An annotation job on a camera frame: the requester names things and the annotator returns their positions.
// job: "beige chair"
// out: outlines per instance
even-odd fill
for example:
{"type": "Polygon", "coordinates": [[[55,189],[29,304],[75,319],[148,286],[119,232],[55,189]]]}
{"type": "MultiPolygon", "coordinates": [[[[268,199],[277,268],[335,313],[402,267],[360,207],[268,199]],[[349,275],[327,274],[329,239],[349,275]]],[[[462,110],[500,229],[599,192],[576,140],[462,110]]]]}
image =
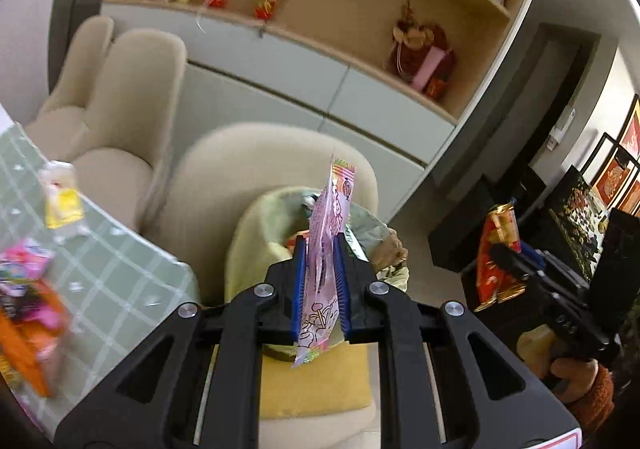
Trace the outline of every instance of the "beige chair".
{"type": "Polygon", "coordinates": [[[113,20],[103,15],[90,17],[78,27],[56,87],[36,120],[25,127],[28,137],[47,158],[68,157],[112,34],[113,20]]]}
{"type": "MultiPolygon", "coordinates": [[[[191,266],[205,304],[222,303],[226,251],[246,208],[275,188],[324,187],[332,155],[354,164],[353,201],[375,213],[376,177],[354,148],[297,127],[236,124],[213,131],[188,151],[158,219],[144,235],[191,266]]],[[[350,371],[366,371],[366,357],[359,360],[362,365],[350,371]]],[[[372,403],[332,415],[265,419],[260,421],[259,445],[261,449],[329,447],[362,431],[375,416],[372,403]]]]}
{"type": "Polygon", "coordinates": [[[166,172],[186,57],[172,34],[139,29],[119,37],[68,155],[82,193],[134,230],[166,172]]]}

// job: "green checkered tablecloth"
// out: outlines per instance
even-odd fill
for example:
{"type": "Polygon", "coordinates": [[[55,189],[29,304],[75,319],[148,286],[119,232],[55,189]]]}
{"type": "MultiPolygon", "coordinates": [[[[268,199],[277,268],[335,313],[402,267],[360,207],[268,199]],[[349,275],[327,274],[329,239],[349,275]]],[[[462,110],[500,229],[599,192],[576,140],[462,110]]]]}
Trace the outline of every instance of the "green checkered tablecloth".
{"type": "Polygon", "coordinates": [[[63,341],[57,395],[28,384],[17,398],[52,437],[60,420],[179,304],[199,300],[188,265],[84,199],[89,236],[56,245],[44,225],[37,180],[46,160],[19,125],[0,136],[0,251],[23,238],[56,252],[46,279],[73,317],[63,341]]]}

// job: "metal screw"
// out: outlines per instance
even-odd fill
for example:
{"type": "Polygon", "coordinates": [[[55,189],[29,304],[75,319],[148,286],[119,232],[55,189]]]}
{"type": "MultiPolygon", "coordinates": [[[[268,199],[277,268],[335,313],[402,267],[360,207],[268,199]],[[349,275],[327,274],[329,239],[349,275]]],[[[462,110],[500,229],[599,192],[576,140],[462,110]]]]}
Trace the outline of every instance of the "metal screw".
{"type": "Polygon", "coordinates": [[[183,319],[189,319],[196,313],[198,313],[198,306],[193,303],[184,303],[178,308],[178,315],[183,319]]]}
{"type": "Polygon", "coordinates": [[[369,285],[369,291],[375,295],[384,295],[389,293],[389,285],[382,281],[374,281],[369,285]]]}
{"type": "Polygon", "coordinates": [[[275,292],[273,286],[269,285],[269,283],[260,283],[257,287],[254,288],[254,293],[258,297],[270,297],[275,292]]]}
{"type": "Polygon", "coordinates": [[[444,311],[453,317],[460,317],[465,312],[465,307],[458,301],[449,301],[444,305],[444,311]]]}

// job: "wall-mounted white device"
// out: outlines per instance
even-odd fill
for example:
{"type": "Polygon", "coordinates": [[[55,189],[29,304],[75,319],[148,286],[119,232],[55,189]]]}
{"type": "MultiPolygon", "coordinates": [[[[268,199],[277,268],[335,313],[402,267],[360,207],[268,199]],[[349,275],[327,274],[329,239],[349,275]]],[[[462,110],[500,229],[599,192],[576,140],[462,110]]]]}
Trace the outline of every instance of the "wall-mounted white device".
{"type": "Polygon", "coordinates": [[[564,134],[566,133],[566,130],[569,129],[569,126],[574,121],[574,116],[575,116],[575,108],[570,108],[569,106],[564,108],[562,115],[560,115],[560,118],[556,122],[556,125],[553,127],[553,129],[549,133],[549,140],[548,142],[546,142],[546,148],[549,151],[553,151],[556,148],[556,146],[560,142],[562,142],[562,139],[564,138],[564,134]]]}

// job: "brown fuzzy sleeve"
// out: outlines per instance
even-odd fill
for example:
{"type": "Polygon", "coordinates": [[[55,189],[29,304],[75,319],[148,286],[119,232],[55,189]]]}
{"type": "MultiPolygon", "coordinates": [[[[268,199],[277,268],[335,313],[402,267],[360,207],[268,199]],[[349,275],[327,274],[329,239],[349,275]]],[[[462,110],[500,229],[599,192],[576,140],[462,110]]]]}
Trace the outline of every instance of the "brown fuzzy sleeve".
{"type": "Polygon", "coordinates": [[[567,405],[582,428],[583,437],[590,437],[613,411],[613,381],[609,370],[599,365],[596,380],[580,400],[567,405]]]}

